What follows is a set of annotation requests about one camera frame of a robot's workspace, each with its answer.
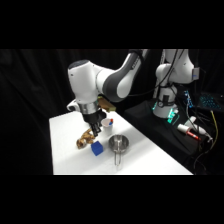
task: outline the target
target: green light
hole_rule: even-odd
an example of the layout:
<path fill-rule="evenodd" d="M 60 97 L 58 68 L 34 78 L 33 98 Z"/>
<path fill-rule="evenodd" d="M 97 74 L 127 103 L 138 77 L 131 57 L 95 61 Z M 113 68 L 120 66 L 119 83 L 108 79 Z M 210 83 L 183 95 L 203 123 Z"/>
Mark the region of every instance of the green light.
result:
<path fill-rule="evenodd" d="M 155 103 L 155 106 L 152 108 L 152 110 L 155 110 L 157 106 L 157 102 Z"/>
<path fill-rule="evenodd" d="M 172 112 L 173 112 L 173 109 L 170 110 L 170 113 L 168 115 L 168 118 L 173 118 L 173 116 L 171 116 Z"/>

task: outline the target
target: gold object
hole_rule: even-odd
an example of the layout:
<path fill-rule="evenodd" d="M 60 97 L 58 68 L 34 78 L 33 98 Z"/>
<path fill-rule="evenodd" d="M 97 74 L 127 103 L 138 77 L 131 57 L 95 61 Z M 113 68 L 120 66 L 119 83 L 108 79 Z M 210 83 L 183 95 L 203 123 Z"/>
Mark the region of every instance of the gold object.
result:
<path fill-rule="evenodd" d="M 94 143 L 94 135 L 91 135 L 90 132 L 92 130 L 88 129 L 83 135 L 82 137 L 77 141 L 76 145 L 78 147 L 78 149 L 83 149 L 86 147 L 87 144 L 93 144 Z"/>
<path fill-rule="evenodd" d="M 99 106 L 106 110 L 108 113 L 111 111 L 116 111 L 116 107 L 114 105 L 112 105 L 111 103 L 109 103 L 106 99 L 104 99 L 103 97 L 99 97 L 98 98 L 98 103 Z"/>

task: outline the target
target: cable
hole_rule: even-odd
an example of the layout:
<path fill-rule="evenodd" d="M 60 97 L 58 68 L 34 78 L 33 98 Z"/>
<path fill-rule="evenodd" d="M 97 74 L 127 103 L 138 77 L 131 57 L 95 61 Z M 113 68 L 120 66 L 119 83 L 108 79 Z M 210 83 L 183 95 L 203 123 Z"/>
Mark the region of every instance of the cable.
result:
<path fill-rule="evenodd" d="M 215 142 L 214 142 L 214 144 L 212 145 L 212 148 L 211 148 L 211 150 L 212 150 L 214 148 L 217 140 L 218 140 L 218 137 L 219 137 L 219 129 L 218 129 L 217 122 L 216 122 L 215 115 L 214 115 L 213 111 L 211 111 L 211 113 L 212 113 L 212 117 L 214 119 L 215 128 L 216 128 L 216 137 L 215 137 Z"/>
<path fill-rule="evenodd" d="M 194 162 L 194 171 L 195 171 L 195 169 L 196 169 L 196 164 L 197 164 L 197 163 L 201 163 L 201 162 L 199 162 L 198 160 L 199 160 L 203 155 L 208 154 L 209 151 L 211 151 L 211 149 L 212 149 L 212 146 L 211 146 L 211 148 L 210 148 L 207 152 L 204 152 L 204 153 L 202 153 L 201 155 L 199 155 L 199 156 L 197 157 L 197 159 L 196 159 L 195 162 Z"/>
<path fill-rule="evenodd" d="M 181 105 L 181 102 L 180 102 L 180 100 L 178 99 L 177 94 L 176 94 L 175 91 L 173 90 L 172 86 L 170 86 L 170 89 L 173 91 L 174 95 L 176 96 L 176 99 L 178 100 L 178 103 L 180 104 L 180 107 L 181 107 L 181 109 L 183 110 L 184 114 L 186 114 L 186 111 L 185 111 L 185 109 L 183 108 L 183 106 Z M 188 116 L 187 116 L 187 119 L 188 119 L 188 121 L 191 122 L 191 124 L 193 125 L 194 129 L 197 130 L 197 128 L 195 127 L 194 123 L 191 121 L 191 119 L 190 119 Z"/>
<path fill-rule="evenodd" d="M 194 170 L 196 169 L 196 163 L 198 162 L 198 160 L 205 154 L 208 154 L 215 146 L 217 140 L 218 140 L 218 136 L 219 136 L 219 130 L 218 130 L 218 126 L 217 126 L 217 122 L 216 122 L 216 119 L 215 119 L 215 115 L 213 113 L 213 111 L 211 111 L 211 114 L 212 114 L 212 117 L 213 117 L 213 120 L 214 120 L 214 123 L 215 123 L 215 127 L 216 127 L 216 138 L 215 138 L 215 141 L 213 141 L 213 139 L 211 140 L 212 141 L 212 146 L 211 148 L 207 151 L 207 152 L 204 152 L 202 153 L 200 156 L 197 157 L 197 159 L 195 160 L 194 162 Z"/>
<path fill-rule="evenodd" d="M 172 62 L 172 65 L 167 73 L 167 75 L 163 78 L 163 80 L 155 87 L 153 88 L 152 90 L 146 92 L 146 93 L 142 93 L 142 94 L 135 94 L 135 95 L 129 95 L 128 97 L 136 97 L 136 96 L 144 96 L 146 94 L 149 94 L 151 93 L 152 91 L 154 91 L 154 89 L 158 88 L 163 82 L 164 80 L 168 77 L 169 74 L 171 74 L 171 70 L 173 69 L 173 66 L 174 66 L 174 63 L 175 63 L 175 60 L 176 60 L 176 57 L 177 57 L 177 53 L 178 53 L 178 49 L 176 50 L 176 53 L 175 53 L 175 56 L 174 56 L 174 59 L 173 59 L 173 62 Z"/>

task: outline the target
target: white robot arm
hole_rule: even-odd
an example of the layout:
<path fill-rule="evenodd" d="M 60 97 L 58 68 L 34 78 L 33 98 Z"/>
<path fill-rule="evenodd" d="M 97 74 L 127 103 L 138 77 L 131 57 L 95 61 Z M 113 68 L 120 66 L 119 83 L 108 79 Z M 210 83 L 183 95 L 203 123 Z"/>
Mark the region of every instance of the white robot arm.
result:
<path fill-rule="evenodd" d="M 76 96 L 70 106 L 79 106 L 84 121 L 90 124 L 94 136 L 101 132 L 99 126 L 98 95 L 105 95 L 112 102 L 121 102 L 131 91 L 149 49 L 132 49 L 123 66 L 114 71 L 82 60 L 68 68 L 69 81 Z"/>
<path fill-rule="evenodd" d="M 116 71 L 100 67 L 88 60 L 78 61 L 68 68 L 70 84 L 76 102 L 71 107 L 80 111 L 84 121 L 97 136 L 101 132 L 99 126 L 98 95 L 105 95 L 112 102 L 123 101 L 130 93 L 135 77 L 150 49 L 132 49 L 122 65 Z M 160 93 L 154 114 L 160 118 L 168 118 L 174 106 L 177 89 L 173 83 L 187 84 L 198 78 L 198 70 L 189 59 L 188 49 L 166 49 L 168 64 L 163 64 L 156 71 L 160 83 Z"/>
<path fill-rule="evenodd" d="M 175 104 L 177 94 L 173 83 L 189 84 L 199 79 L 199 68 L 196 61 L 190 59 L 189 49 L 165 49 L 167 64 L 162 64 L 156 71 L 160 82 L 160 93 L 154 114 L 160 118 L 168 118 Z"/>

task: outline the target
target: black background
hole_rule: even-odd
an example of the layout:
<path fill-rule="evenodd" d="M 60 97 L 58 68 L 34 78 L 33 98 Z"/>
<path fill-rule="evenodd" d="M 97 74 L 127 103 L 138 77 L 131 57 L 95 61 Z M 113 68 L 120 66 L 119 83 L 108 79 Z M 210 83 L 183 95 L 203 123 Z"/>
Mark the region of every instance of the black background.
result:
<path fill-rule="evenodd" d="M 103 67 L 118 69 L 128 49 L 1 49 L 1 174 L 53 174 L 49 119 L 68 113 L 74 98 L 67 68 L 88 59 Z M 155 86 L 155 71 L 162 49 L 152 49 L 138 75 L 131 94 L 144 93 Z M 224 94 L 224 49 L 201 49 L 199 65 L 207 71 L 203 90 Z M 115 104 L 119 114 L 152 94 L 127 98 Z M 217 115 L 223 122 L 223 116 Z M 223 139 L 220 137 L 207 166 L 222 173 Z"/>

